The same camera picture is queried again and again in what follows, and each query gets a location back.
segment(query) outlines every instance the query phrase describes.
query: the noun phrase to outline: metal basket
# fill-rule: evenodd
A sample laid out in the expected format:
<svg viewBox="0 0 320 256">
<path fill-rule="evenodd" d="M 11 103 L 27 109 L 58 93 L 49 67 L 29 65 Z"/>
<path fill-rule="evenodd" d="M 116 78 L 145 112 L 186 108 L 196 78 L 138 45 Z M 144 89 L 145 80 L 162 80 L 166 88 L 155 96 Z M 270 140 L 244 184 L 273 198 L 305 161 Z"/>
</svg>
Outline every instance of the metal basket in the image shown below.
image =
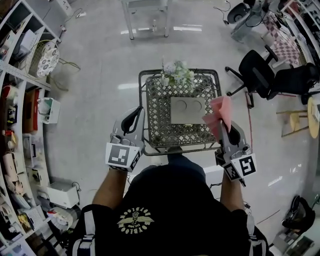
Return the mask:
<svg viewBox="0 0 320 256">
<path fill-rule="evenodd" d="M 195 88 L 188 85 L 172 84 L 163 86 L 161 69 L 144 70 L 139 74 L 139 104 L 143 107 L 145 93 L 147 128 L 144 140 L 155 150 L 147 156 L 159 156 L 177 153 L 169 152 L 170 147 L 201 145 L 182 153 L 214 150 L 215 137 L 206 124 L 171 124 L 171 97 L 193 97 L 205 99 L 206 115 L 213 112 L 210 101 L 221 96 L 218 73 L 213 69 L 190 69 L 194 72 Z M 142 77 L 148 76 L 142 85 Z"/>
<path fill-rule="evenodd" d="M 50 40 L 42 40 L 42 41 L 36 43 L 32 47 L 29 54 L 23 60 L 25 73 L 28 76 L 32 76 L 33 79 L 34 78 L 42 79 L 44 77 L 44 76 L 39 76 L 37 74 L 37 72 L 38 72 L 38 68 L 39 68 L 39 62 L 40 62 L 41 58 L 43 57 L 45 51 L 48 50 L 48 48 L 47 48 L 48 42 L 51 42 L 52 44 L 54 44 L 54 47 L 57 50 L 57 54 L 58 54 L 58 58 L 59 58 L 59 48 L 58 48 L 57 44 L 54 43 L 53 41 L 50 41 Z"/>
</svg>

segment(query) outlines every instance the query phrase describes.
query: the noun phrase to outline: pink tissue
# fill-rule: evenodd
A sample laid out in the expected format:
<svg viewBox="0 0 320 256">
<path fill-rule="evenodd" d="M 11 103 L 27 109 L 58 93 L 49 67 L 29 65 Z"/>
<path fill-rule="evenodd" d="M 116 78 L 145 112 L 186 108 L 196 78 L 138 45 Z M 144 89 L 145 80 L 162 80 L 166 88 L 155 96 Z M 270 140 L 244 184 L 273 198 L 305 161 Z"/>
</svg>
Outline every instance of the pink tissue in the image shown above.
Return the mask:
<svg viewBox="0 0 320 256">
<path fill-rule="evenodd" d="M 213 113 L 202 117 L 203 121 L 210 128 L 212 134 L 219 140 L 218 121 L 223 120 L 228 132 L 231 130 L 231 98 L 221 96 L 210 101 Z"/>
</svg>

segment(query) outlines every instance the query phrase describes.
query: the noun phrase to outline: pink checkered fabric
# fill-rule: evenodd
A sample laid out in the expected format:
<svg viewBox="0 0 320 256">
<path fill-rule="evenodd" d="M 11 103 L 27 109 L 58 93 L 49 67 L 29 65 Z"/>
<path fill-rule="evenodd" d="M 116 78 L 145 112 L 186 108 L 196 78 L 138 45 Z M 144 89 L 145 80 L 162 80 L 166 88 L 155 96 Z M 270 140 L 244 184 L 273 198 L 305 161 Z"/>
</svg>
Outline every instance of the pink checkered fabric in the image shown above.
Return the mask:
<svg viewBox="0 0 320 256">
<path fill-rule="evenodd" d="M 273 19 L 276 19 L 276 16 L 273 13 L 269 13 L 267 19 L 263 21 L 270 35 L 274 38 L 274 43 L 271 47 L 272 50 L 279 59 L 286 60 L 286 63 L 299 64 L 300 52 L 294 38 L 291 35 L 285 34 L 283 31 L 280 34 Z"/>
</svg>

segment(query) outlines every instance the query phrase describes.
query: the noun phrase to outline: floor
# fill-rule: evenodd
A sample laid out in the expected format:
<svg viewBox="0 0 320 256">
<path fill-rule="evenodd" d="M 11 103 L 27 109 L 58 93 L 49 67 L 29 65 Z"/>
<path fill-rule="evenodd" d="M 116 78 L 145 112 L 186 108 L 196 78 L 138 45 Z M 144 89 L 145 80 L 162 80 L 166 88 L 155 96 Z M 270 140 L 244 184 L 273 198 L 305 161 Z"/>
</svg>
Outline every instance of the floor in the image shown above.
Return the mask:
<svg viewBox="0 0 320 256">
<path fill-rule="evenodd" d="M 68 92 L 53 88 L 49 94 L 61 102 L 61 110 L 58 124 L 46 126 L 46 144 L 50 175 L 78 182 L 82 207 L 92 202 L 107 174 L 105 148 L 116 118 L 139 104 L 140 71 L 160 69 L 162 59 L 185 60 L 191 68 L 216 70 L 225 94 L 241 85 L 225 72 L 225 66 L 237 69 L 249 50 L 264 50 L 260 38 L 266 31 L 263 25 L 255 27 L 244 43 L 238 43 L 230 37 L 233 27 L 222 22 L 222 14 L 213 9 L 214 5 L 228 8 L 222 1 L 175 0 L 172 27 L 197 29 L 171 29 L 168 38 L 163 37 L 163 13 L 134 14 L 132 25 L 137 33 L 130 40 L 119 0 L 77 0 L 72 4 L 73 10 L 82 8 L 86 16 L 67 22 L 59 49 L 60 56 L 77 63 L 81 71 L 68 66 L 55 70 L 56 79 Z M 150 28 L 154 19 L 155 33 L 138 30 Z M 232 118 L 245 131 L 248 142 L 251 122 L 258 172 L 246 179 L 242 193 L 255 223 L 271 242 L 281 229 L 293 195 L 304 188 L 309 163 L 318 155 L 318 140 L 312 140 L 308 130 L 281 138 L 285 120 L 276 111 L 303 108 L 298 98 L 276 96 L 266 101 L 255 95 L 254 100 L 255 107 L 248 113 L 245 93 L 234 95 Z M 205 169 L 208 184 L 222 179 L 213 154 L 186 154 Z M 133 174 L 154 161 L 144 155 Z M 166 157 L 160 161 L 165 164 Z M 214 186 L 212 193 L 219 198 L 220 187 Z"/>
</svg>

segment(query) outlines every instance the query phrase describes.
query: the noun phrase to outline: black t-shirt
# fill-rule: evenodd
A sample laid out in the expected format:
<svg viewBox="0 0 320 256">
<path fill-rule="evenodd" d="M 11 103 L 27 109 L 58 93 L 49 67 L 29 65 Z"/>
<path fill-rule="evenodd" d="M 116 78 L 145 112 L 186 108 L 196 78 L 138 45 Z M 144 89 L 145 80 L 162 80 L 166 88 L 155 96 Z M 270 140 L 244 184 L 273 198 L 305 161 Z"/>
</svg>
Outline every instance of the black t-shirt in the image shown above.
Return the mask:
<svg viewBox="0 0 320 256">
<path fill-rule="evenodd" d="M 92 211 L 96 255 L 249 255 L 245 211 L 230 212 L 191 173 L 172 165 L 145 171 L 115 210 L 84 207 L 73 240 L 85 234 L 83 214 Z"/>
</svg>

